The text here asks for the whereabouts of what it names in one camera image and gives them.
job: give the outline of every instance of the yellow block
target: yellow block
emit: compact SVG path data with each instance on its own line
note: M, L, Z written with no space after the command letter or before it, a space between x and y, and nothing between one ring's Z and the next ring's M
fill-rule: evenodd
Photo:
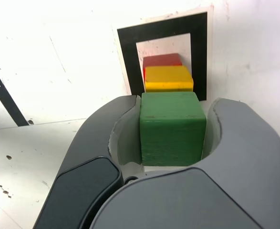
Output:
M194 81L185 66L146 67L146 92L192 92Z

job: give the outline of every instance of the cube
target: cube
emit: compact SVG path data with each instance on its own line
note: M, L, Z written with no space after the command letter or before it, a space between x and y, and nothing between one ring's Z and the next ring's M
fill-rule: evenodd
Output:
M182 65L178 53L171 53L157 56L146 56L143 58L143 77L145 81L145 68L150 66L176 66Z
M189 166L201 160L206 116L194 92L143 93L144 166Z
M146 92L192 92L194 81L185 66L146 68Z

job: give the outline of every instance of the red block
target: red block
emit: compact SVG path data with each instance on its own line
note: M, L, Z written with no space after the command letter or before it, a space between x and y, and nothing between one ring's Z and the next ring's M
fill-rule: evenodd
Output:
M179 66L182 65L178 53L171 53L158 56L146 56L143 58L143 76L145 81L145 68L151 66Z

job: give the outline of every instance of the dark spot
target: dark spot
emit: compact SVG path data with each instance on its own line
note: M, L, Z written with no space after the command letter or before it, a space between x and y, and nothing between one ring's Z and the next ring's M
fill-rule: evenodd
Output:
M46 183L44 180L42 181L42 183L43 183L46 187L48 187L48 188L50 189L50 186L49 186L48 183Z

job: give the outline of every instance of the green block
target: green block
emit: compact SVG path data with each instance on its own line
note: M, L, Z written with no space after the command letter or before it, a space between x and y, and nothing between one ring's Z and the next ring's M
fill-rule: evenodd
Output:
M144 166L189 166L201 160L206 116L194 92L143 93Z

